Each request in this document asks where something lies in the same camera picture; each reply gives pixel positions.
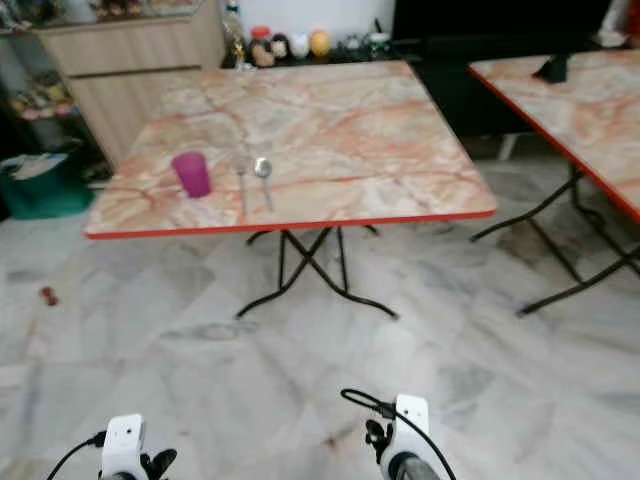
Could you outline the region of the black flat television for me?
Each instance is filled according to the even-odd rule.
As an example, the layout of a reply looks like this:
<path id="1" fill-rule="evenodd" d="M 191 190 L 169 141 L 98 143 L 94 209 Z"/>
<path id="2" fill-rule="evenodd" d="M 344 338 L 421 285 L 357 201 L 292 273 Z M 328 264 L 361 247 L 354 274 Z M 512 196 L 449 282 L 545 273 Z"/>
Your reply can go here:
<path id="1" fill-rule="evenodd" d="M 394 41 L 590 35 L 612 0 L 396 0 Z"/>

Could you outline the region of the green plastic bin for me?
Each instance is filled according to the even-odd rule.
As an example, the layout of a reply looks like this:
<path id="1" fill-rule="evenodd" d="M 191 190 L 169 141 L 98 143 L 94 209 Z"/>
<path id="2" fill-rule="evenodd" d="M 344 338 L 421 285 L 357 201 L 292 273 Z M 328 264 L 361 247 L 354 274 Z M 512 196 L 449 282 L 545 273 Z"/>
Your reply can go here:
<path id="1" fill-rule="evenodd" d="M 13 180 L 9 177 L 5 161 L 0 163 L 0 193 L 6 209 L 14 219 L 38 220 L 65 218 L 88 209 L 93 192 L 81 178 L 78 166 L 63 156 L 56 168 L 40 177 Z"/>

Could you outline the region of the steel fork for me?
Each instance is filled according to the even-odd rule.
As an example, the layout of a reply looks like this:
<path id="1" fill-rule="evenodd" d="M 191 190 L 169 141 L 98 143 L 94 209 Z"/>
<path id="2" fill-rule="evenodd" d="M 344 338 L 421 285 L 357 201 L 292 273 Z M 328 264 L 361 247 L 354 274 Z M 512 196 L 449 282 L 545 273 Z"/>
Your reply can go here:
<path id="1" fill-rule="evenodd" d="M 250 215 L 250 200 L 248 200 L 246 174 L 247 174 L 247 159 L 241 157 L 234 163 L 234 170 L 237 174 L 237 182 L 239 188 L 239 202 L 241 202 L 241 212 L 244 219 Z"/>

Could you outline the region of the red lid glass jar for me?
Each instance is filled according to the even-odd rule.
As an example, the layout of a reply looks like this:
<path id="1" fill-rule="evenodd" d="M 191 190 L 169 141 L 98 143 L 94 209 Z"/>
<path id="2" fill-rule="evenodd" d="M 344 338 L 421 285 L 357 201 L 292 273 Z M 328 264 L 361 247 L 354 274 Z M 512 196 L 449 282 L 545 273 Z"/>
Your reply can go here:
<path id="1" fill-rule="evenodd" d="M 255 26 L 250 29 L 250 60 L 255 68 L 270 68 L 276 63 L 273 51 L 273 32 L 266 26 Z"/>

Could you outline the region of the light wooden cabinet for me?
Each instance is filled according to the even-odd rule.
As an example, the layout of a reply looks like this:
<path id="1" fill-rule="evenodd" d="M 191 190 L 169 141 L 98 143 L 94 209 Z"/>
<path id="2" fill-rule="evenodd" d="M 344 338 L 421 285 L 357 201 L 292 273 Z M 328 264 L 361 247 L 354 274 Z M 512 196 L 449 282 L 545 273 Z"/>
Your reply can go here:
<path id="1" fill-rule="evenodd" d="M 219 68 L 223 3 L 192 0 L 165 15 L 35 29 L 111 166 L 123 163 L 168 81 Z"/>

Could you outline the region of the gold trophy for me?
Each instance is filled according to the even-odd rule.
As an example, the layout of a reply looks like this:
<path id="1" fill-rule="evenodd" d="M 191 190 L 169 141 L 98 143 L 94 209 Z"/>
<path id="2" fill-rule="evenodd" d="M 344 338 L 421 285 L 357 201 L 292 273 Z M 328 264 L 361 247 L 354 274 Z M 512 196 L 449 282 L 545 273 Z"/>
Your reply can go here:
<path id="1" fill-rule="evenodd" d="M 223 20 L 225 31 L 227 31 L 230 55 L 233 58 L 232 68 L 243 70 L 244 64 L 246 64 L 246 51 L 244 51 L 244 28 L 239 0 L 227 0 Z"/>

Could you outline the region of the marble pattern folding table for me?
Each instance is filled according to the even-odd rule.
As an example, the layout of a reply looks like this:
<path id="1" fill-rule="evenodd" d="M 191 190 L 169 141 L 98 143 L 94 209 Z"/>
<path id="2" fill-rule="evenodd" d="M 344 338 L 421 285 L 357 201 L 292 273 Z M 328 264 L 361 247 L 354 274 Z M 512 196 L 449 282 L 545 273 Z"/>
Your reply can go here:
<path id="1" fill-rule="evenodd" d="M 173 157 L 201 152 L 212 192 L 189 198 Z M 246 157 L 250 215 L 244 219 L 234 163 Z M 273 166 L 262 197 L 253 160 Z M 122 164 L 88 212 L 93 241 L 273 232 L 276 270 L 268 300 L 307 270 L 357 305 L 384 303 L 353 292 L 348 228 L 489 218 L 497 197 L 404 61 L 317 67 L 195 70 L 163 91 Z"/>
<path id="2" fill-rule="evenodd" d="M 622 268 L 640 276 L 640 243 L 623 248 L 608 233 L 600 212 L 582 204 L 581 179 L 588 179 L 618 211 L 640 225 L 640 50 L 596 50 L 571 54 L 570 76 L 548 84 L 532 73 L 552 55 L 474 61 L 475 74 L 508 108 L 529 123 L 568 161 L 567 177 L 538 205 L 471 236 L 480 241 L 500 229 L 524 223 L 573 279 L 564 291 L 529 303 L 517 314 L 567 300 Z M 538 223 L 538 215 L 567 196 L 590 232 L 616 253 L 616 260 L 593 276 L 582 276 Z"/>

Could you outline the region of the purple plastic cup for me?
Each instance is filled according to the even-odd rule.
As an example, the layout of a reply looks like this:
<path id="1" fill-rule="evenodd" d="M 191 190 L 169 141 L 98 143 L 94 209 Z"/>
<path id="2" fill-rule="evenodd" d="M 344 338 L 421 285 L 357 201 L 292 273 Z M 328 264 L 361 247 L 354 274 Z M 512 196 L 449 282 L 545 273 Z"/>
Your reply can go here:
<path id="1" fill-rule="evenodd" d="M 175 155 L 170 161 L 173 172 L 189 198 L 202 198 L 212 192 L 209 173 L 209 160 L 204 154 L 196 151 Z"/>

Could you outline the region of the black phone stand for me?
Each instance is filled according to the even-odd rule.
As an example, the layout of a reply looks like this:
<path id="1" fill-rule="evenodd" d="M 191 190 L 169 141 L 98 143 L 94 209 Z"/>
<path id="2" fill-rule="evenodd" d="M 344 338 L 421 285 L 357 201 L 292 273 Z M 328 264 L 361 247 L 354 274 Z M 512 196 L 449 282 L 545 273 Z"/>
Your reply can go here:
<path id="1" fill-rule="evenodd" d="M 538 70 L 532 73 L 532 77 L 548 84 L 561 84 L 570 76 L 571 54 L 556 54 L 549 56 Z"/>

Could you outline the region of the steel spoon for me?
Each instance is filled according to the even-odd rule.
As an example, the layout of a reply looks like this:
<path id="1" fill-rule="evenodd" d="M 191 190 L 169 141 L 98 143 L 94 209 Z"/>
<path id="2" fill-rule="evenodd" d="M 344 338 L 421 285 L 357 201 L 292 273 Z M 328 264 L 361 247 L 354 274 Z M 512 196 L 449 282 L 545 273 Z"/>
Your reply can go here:
<path id="1" fill-rule="evenodd" d="M 256 157 L 256 159 L 253 160 L 253 174 L 260 179 L 262 197 L 264 197 L 268 210 L 274 212 L 274 202 L 273 197 L 271 197 L 271 173 L 273 173 L 273 165 L 270 164 L 268 159 L 265 159 L 265 157 Z"/>

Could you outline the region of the cluttered storage shelf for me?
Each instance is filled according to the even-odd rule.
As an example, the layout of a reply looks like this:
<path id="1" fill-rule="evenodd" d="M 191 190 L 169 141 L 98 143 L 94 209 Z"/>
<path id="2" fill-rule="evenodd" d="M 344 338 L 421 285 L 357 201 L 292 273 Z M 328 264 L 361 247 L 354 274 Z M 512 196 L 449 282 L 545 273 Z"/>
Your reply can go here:
<path id="1" fill-rule="evenodd" d="M 33 35 L 0 38 L 1 97 L 20 145 L 32 154 L 81 146 L 78 110 Z"/>

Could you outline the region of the white paper sheet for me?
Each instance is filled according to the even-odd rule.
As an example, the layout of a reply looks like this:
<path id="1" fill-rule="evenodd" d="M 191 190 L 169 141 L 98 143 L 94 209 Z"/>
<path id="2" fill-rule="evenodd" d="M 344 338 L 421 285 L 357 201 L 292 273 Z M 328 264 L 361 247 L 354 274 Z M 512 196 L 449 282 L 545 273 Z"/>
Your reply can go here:
<path id="1" fill-rule="evenodd" d="M 41 177 L 56 168 L 63 156 L 60 154 L 22 155 L 6 160 L 9 177 L 13 180 L 28 180 Z"/>

